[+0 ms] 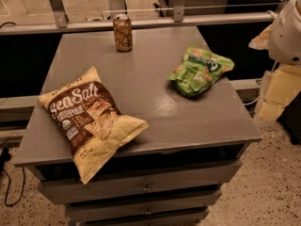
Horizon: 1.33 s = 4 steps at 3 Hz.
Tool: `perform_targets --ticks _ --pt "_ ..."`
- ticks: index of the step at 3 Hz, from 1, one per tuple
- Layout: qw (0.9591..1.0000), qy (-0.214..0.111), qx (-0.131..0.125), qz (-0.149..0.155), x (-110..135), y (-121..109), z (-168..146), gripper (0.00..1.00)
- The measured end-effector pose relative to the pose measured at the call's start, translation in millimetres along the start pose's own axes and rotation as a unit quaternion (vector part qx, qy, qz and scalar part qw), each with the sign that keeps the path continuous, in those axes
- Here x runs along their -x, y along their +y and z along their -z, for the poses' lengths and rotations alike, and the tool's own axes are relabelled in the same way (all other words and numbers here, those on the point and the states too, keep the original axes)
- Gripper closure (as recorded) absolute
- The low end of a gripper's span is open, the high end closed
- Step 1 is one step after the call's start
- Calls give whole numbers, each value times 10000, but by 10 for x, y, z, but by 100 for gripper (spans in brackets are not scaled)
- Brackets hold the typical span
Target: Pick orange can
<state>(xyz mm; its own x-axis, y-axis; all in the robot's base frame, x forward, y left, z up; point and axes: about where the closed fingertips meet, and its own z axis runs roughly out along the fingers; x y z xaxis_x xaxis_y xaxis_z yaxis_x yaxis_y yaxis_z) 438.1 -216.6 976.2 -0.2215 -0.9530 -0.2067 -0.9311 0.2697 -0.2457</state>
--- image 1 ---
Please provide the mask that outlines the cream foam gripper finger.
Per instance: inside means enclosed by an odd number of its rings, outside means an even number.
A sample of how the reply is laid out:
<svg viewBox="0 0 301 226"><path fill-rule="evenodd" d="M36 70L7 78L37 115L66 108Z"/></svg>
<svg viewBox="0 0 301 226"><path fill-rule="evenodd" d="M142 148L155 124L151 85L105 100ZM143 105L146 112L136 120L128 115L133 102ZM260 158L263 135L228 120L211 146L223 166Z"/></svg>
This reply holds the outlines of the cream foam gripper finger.
<svg viewBox="0 0 301 226"><path fill-rule="evenodd" d="M248 47L256 50L267 50L269 48L270 31L271 25L268 25L258 36L251 40Z"/></svg>

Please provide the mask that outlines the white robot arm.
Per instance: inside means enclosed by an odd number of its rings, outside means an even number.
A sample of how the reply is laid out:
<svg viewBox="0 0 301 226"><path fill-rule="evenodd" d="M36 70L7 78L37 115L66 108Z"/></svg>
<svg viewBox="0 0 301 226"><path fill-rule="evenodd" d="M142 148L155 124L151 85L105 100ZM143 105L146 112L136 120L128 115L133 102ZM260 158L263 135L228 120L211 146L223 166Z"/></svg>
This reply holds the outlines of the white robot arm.
<svg viewBox="0 0 301 226"><path fill-rule="evenodd" d="M301 0L290 0L274 21L248 44L249 48L267 50L279 63L301 65Z"/></svg>

